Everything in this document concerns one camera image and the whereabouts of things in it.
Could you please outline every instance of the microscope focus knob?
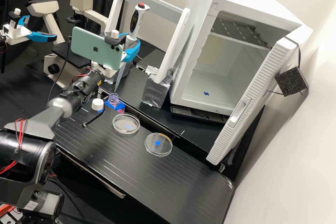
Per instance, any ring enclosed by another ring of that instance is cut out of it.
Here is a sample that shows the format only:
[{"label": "microscope focus knob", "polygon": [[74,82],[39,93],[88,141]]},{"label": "microscope focus knob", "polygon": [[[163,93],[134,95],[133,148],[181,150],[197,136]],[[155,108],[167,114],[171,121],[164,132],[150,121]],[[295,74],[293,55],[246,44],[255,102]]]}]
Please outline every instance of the microscope focus knob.
[{"label": "microscope focus knob", "polygon": [[56,74],[60,71],[60,67],[57,64],[52,64],[48,66],[48,71],[50,74]]}]

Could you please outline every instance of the orange part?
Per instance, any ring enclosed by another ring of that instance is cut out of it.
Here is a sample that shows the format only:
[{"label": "orange part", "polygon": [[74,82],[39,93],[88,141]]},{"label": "orange part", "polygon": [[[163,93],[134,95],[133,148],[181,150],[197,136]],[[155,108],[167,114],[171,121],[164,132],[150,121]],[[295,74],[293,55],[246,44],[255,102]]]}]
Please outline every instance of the orange part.
[{"label": "orange part", "polygon": [[0,217],[5,215],[5,213],[12,211],[14,208],[15,206],[10,206],[10,205],[0,206]]}]

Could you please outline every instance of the petri dish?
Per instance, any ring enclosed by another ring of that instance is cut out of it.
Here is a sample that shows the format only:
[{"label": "petri dish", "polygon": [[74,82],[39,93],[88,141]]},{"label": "petri dish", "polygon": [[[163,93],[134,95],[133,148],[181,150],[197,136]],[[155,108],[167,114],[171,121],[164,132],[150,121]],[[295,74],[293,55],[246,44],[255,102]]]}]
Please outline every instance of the petri dish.
[{"label": "petri dish", "polygon": [[117,132],[123,135],[132,135],[140,129],[139,119],[129,113],[116,115],[112,120],[112,125]]},{"label": "petri dish", "polygon": [[149,134],[145,140],[146,150],[155,156],[168,156],[173,144],[169,137],[161,133]]}]

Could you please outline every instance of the red wire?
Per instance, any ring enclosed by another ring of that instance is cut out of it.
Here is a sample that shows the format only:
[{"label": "red wire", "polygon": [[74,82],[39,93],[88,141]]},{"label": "red wire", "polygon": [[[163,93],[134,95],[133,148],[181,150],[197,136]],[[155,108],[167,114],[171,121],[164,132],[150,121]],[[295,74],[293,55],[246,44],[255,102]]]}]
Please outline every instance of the red wire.
[{"label": "red wire", "polygon": [[87,74],[85,73],[85,74],[80,74],[80,75],[77,75],[77,76],[75,76],[75,77],[73,77],[72,78],[72,80],[71,80],[71,83],[76,79],[76,78],[78,78],[78,77],[83,77],[83,76],[87,76],[89,73],[91,73],[91,68],[83,68],[82,69],[82,72],[84,72],[84,70],[89,70],[90,72],[88,72]]},{"label": "red wire", "polygon": [[[8,47],[7,47],[7,43],[6,42],[5,42],[5,45],[6,45],[6,50],[5,51],[7,51]],[[4,53],[5,51],[0,52],[0,54]]]},{"label": "red wire", "polygon": [[77,79],[78,77],[83,77],[83,76],[87,76],[87,74],[84,75],[77,75],[75,77],[72,78],[71,82],[73,82],[75,79]]},{"label": "red wire", "polygon": [[[18,139],[18,144],[19,144],[19,149],[21,149],[22,147],[22,139],[23,139],[23,131],[22,131],[22,125],[23,125],[23,121],[24,119],[20,118],[20,119],[17,119],[15,121],[15,125],[16,123],[20,120],[20,132],[19,132],[19,139]],[[0,175],[6,171],[8,171],[9,169],[11,169],[13,166],[15,166],[17,164],[16,161],[13,161],[12,163],[10,163],[9,165],[7,165],[6,167],[2,168],[0,170]]]}]

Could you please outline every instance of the robotic arm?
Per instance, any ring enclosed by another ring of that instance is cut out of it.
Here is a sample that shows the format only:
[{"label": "robotic arm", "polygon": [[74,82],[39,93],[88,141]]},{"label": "robotic arm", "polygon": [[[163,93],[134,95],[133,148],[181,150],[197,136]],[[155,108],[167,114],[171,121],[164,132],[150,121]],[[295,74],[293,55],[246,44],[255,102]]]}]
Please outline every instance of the robotic arm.
[{"label": "robotic arm", "polygon": [[[56,151],[52,129],[76,113],[104,82],[98,68],[85,71],[50,100],[47,109],[27,120],[21,146],[17,123],[8,123],[0,131],[0,202],[22,209],[21,223],[34,223],[34,218],[53,223],[61,211],[64,196],[42,190]],[[16,165],[3,172],[12,162]]]}]

